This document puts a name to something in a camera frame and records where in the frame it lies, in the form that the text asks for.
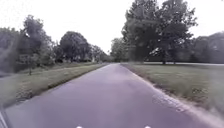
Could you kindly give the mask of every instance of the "paved road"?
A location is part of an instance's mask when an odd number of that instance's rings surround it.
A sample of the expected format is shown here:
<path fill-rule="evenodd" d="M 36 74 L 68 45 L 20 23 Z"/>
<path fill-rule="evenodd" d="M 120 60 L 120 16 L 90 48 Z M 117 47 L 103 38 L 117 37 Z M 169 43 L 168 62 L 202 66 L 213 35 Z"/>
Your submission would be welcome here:
<path fill-rule="evenodd" d="M 6 112 L 14 128 L 211 128 L 119 64 L 88 73 Z"/>

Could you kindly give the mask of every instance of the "treeline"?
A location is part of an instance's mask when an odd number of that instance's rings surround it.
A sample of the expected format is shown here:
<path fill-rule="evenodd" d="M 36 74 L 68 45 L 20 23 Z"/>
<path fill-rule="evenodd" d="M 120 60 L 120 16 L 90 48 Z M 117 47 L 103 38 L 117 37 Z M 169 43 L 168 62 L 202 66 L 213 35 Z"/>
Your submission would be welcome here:
<path fill-rule="evenodd" d="M 43 21 L 29 15 L 24 28 L 0 28 L 0 72 L 53 66 L 64 62 L 106 61 L 108 56 L 80 33 L 68 31 L 55 42 L 43 29 Z"/>
<path fill-rule="evenodd" d="M 112 41 L 115 61 L 224 63 L 223 33 L 192 38 L 195 9 L 183 0 L 136 0 L 126 12 L 122 38 Z"/>

